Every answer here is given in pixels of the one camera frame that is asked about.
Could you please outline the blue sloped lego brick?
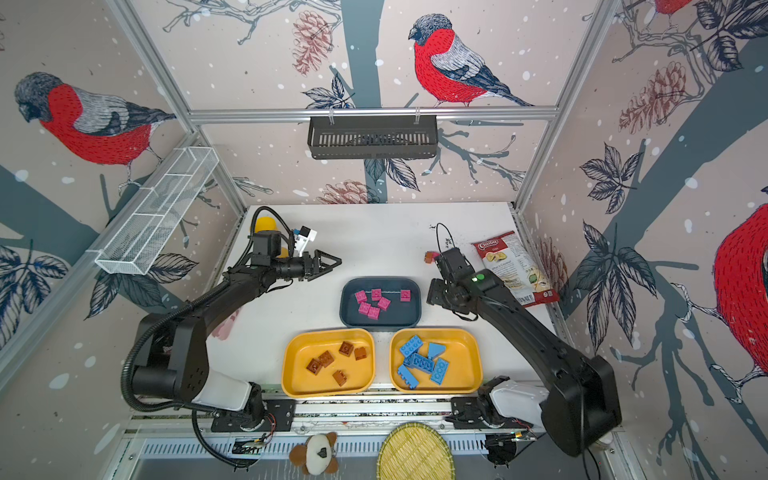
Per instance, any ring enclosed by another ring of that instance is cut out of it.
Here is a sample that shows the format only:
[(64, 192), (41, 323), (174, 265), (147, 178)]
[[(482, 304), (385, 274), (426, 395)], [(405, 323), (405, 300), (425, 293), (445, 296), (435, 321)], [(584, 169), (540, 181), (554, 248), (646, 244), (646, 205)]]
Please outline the blue sloped lego brick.
[(444, 344), (430, 342), (427, 346), (427, 358), (430, 361), (434, 361), (435, 359), (440, 357), (445, 351), (446, 351), (446, 346)]

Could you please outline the small pink lego brick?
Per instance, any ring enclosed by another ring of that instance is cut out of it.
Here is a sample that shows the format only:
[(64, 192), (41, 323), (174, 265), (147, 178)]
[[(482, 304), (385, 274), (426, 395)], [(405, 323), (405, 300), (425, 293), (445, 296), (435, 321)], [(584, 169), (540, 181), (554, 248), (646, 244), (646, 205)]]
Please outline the small pink lego brick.
[(370, 306), (368, 311), (367, 311), (367, 313), (366, 313), (366, 316), (369, 319), (378, 320), (379, 317), (380, 317), (380, 312), (381, 312), (381, 309), (379, 307)]

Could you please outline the large blue lego brick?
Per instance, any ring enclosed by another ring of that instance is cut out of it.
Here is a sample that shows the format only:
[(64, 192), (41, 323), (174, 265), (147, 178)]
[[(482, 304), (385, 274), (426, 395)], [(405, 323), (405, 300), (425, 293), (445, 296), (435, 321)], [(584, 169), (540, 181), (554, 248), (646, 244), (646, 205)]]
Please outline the large blue lego brick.
[(414, 335), (400, 347), (400, 352), (405, 358), (408, 358), (417, 353), (422, 345), (423, 340), (418, 335)]

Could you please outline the blue lego brick group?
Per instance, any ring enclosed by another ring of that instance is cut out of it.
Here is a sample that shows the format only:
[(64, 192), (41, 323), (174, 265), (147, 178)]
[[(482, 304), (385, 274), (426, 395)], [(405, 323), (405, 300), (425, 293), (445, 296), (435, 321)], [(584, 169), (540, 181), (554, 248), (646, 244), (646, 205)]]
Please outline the blue lego brick group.
[(430, 380), (436, 384), (441, 385), (445, 379), (448, 367), (450, 363), (442, 358), (437, 358), (434, 362), (434, 366), (430, 375)]

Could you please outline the brown lego brick front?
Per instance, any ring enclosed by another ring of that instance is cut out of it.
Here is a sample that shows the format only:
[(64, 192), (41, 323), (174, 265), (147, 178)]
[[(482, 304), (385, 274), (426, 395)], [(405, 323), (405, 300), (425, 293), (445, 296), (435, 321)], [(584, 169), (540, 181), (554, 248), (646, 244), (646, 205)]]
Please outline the brown lego brick front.
[(322, 363), (323, 367), (328, 367), (334, 362), (335, 358), (328, 350), (326, 350), (318, 356), (318, 360)]

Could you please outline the blue long lego brick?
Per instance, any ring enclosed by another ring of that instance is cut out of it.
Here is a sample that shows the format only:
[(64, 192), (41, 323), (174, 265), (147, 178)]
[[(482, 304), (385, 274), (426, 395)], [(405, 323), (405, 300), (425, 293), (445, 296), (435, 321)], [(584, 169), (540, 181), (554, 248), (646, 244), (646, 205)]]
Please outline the blue long lego brick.
[(409, 390), (414, 390), (419, 386), (419, 381), (405, 365), (398, 367), (397, 374)]

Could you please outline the brown lego brick group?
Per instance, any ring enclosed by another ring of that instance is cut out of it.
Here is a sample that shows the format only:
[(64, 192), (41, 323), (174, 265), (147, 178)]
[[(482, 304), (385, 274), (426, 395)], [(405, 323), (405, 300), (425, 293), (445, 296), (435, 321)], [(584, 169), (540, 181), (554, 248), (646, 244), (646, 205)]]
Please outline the brown lego brick group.
[(335, 371), (332, 377), (339, 386), (344, 386), (348, 381), (347, 375), (342, 370)]

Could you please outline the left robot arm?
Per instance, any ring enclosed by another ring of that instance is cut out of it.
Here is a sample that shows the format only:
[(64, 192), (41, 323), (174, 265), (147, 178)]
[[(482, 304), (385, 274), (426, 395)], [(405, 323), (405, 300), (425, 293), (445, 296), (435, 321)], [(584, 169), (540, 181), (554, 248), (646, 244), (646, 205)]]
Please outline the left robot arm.
[(123, 399), (139, 412), (247, 410), (253, 386), (212, 370), (209, 335), (240, 307), (268, 293), (276, 281), (312, 281), (341, 264), (341, 258), (321, 250), (286, 258), (249, 254), (228, 268), (208, 293), (170, 314), (148, 315), (122, 368)]

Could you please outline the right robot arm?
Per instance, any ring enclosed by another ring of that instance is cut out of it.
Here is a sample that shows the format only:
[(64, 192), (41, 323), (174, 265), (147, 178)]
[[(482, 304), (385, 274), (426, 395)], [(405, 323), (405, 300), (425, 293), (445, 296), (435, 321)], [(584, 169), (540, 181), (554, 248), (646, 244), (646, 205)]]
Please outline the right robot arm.
[(475, 271), (459, 248), (436, 257), (427, 303), (467, 320), (483, 319), (533, 367), (548, 391), (540, 403), (543, 427), (565, 454), (577, 457), (622, 423), (612, 366), (589, 358), (547, 329), (488, 269)]

